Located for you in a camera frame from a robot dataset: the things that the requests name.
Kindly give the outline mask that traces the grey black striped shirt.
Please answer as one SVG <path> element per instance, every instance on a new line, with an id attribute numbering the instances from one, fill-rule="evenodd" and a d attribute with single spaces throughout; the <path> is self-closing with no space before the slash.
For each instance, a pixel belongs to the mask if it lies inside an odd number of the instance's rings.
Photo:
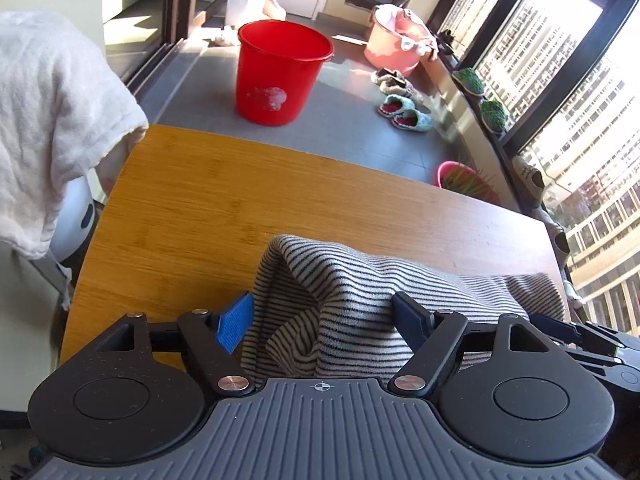
<path id="1" fill-rule="evenodd" d="M 255 278 L 254 316 L 241 365 L 267 378 L 392 378 L 413 355 L 396 330 L 392 297 L 495 324 L 500 315 L 562 320 L 559 289 L 544 273 L 457 275 L 296 235 L 271 240 Z"/>

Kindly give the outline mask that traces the beige sneaker near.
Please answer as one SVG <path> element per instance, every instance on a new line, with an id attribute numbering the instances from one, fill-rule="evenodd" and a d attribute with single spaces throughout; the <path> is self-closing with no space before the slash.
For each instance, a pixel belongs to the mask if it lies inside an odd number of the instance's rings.
<path id="1" fill-rule="evenodd" d="M 555 254 L 559 268 L 563 270 L 570 256 L 570 245 L 568 244 L 565 229 L 556 222 L 542 207 L 533 210 L 533 217 L 541 221 L 547 229 L 550 242 Z"/>

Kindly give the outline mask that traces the beige sneaker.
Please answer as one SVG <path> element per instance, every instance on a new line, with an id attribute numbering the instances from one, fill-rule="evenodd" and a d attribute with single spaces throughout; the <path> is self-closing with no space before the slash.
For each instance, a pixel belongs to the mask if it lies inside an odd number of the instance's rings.
<path id="1" fill-rule="evenodd" d="M 511 165 L 518 178 L 518 182 L 524 186 L 526 195 L 534 207 L 539 207 L 544 199 L 546 184 L 542 177 L 542 172 L 520 156 L 516 155 L 511 159 Z"/>
<path id="2" fill-rule="evenodd" d="M 550 242 L 555 254 L 559 268 L 563 270 L 570 256 L 570 245 L 568 244 L 565 229 L 556 222 L 542 207 L 533 210 L 533 217 L 541 221 L 547 229 Z"/>

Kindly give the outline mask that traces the beige sneaker far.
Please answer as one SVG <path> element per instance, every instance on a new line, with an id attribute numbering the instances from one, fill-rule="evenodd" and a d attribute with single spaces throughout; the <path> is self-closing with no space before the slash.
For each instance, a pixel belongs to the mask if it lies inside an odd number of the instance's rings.
<path id="1" fill-rule="evenodd" d="M 534 207 L 539 207 L 544 199 L 546 184 L 542 177 L 542 172 L 520 156 L 516 155 L 511 159 L 511 165 L 518 178 L 518 182 L 524 186 L 526 195 Z"/>

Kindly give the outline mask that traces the red basin with grass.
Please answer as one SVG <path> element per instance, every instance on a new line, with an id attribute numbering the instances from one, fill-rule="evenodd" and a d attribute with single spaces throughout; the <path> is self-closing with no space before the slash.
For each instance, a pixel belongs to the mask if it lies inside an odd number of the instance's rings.
<path id="1" fill-rule="evenodd" d="M 490 180 L 491 177 L 453 160 L 442 162 L 435 174 L 439 188 L 499 206 L 500 198 Z"/>

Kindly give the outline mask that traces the white chair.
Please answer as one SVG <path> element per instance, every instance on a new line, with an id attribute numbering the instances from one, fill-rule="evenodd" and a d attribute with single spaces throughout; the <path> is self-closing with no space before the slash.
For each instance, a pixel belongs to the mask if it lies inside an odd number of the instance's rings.
<path id="1" fill-rule="evenodd" d="M 1 239 L 30 260 L 75 255 L 94 220 L 86 172 L 104 164 L 101 177 L 116 178 L 148 128 L 141 114 L 111 126 L 49 118 L 4 128 L 12 162 L 2 164 Z"/>

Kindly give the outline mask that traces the blue slipper pair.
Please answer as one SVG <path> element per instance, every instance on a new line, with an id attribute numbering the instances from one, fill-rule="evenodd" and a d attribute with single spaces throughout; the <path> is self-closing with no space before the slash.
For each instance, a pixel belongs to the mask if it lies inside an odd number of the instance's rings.
<path id="1" fill-rule="evenodd" d="M 413 132 L 427 132 L 433 127 L 430 114 L 421 112 L 405 96 L 389 94 L 378 106 L 378 114 L 388 118 L 394 127 Z"/>

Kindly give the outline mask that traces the green knitted shoe near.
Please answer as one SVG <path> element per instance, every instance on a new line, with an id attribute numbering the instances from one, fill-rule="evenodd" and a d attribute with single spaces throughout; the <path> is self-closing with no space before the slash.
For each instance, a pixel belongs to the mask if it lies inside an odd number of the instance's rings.
<path id="1" fill-rule="evenodd" d="M 485 127 L 498 136 L 506 130 L 508 115 L 499 101 L 484 100 L 480 102 L 480 118 L 482 118 Z"/>

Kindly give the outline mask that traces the green knitted shoe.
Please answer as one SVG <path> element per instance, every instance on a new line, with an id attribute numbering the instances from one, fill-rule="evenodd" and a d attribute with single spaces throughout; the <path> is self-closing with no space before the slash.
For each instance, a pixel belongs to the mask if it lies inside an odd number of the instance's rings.
<path id="1" fill-rule="evenodd" d="M 499 101 L 484 100 L 480 102 L 480 118 L 482 118 L 485 127 L 498 136 L 506 130 L 508 115 Z"/>
<path id="2" fill-rule="evenodd" d="M 451 73 L 451 77 L 457 84 L 460 84 L 463 91 L 470 96 L 477 96 L 478 98 L 484 96 L 484 81 L 480 79 L 474 68 L 465 67 L 461 70 L 454 70 Z"/>

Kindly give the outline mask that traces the grey slipper pair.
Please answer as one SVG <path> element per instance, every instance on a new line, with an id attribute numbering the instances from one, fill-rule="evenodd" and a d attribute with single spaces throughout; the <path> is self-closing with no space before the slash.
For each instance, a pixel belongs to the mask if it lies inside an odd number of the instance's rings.
<path id="1" fill-rule="evenodd" d="M 371 81 L 384 94 L 397 94 L 410 98 L 414 92 L 413 85 L 399 70 L 379 68 L 370 75 Z"/>

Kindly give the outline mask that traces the green knitted shoe far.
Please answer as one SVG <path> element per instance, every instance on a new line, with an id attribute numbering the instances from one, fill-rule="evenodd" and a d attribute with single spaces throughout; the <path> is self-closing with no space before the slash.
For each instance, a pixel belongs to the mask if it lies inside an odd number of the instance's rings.
<path id="1" fill-rule="evenodd" d="M 478 98 L 484 96 L 484 81 L 480 79 L 474 68 L 465 67 L 461 70 L 454 70 L 451 73 L 451 77 L 457 84 L 460 84 L 463 91 L 470 96 L 477 96 Z"/>

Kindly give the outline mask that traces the white towel on chair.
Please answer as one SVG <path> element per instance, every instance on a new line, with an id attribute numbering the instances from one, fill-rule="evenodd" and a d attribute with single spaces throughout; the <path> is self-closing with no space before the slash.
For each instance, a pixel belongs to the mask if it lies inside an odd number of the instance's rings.
<path id="1" fill-rule="evenodd" d="M 47 255 L 70 181 L 149 128 L 101 49 L 65 16 L 1 15 L 1 240 Z"/>

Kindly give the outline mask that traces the red plastic bucket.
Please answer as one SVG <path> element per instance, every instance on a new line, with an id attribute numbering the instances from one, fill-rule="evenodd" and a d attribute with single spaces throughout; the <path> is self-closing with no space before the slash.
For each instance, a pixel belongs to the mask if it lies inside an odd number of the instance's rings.
<path id="1" fill-rule="evenodd" d="M 258 125 L 290 124 L 302 112 L 332 41 L 308 26 L 278 20 L 247 23 L 238 30 L 240 52 L 235 106 Z"/>

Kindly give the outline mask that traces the pink plastic bucket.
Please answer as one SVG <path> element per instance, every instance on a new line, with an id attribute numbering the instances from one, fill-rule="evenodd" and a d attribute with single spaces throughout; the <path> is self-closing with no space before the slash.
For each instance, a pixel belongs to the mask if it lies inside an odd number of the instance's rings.
<path id="1" fill-rule="evenodd" d="M 375 68 L 409 76 L 422 61 L 438 58 L 436 37 L 413 11 L 393 3 L 376 6 L 364 56 Z"/>

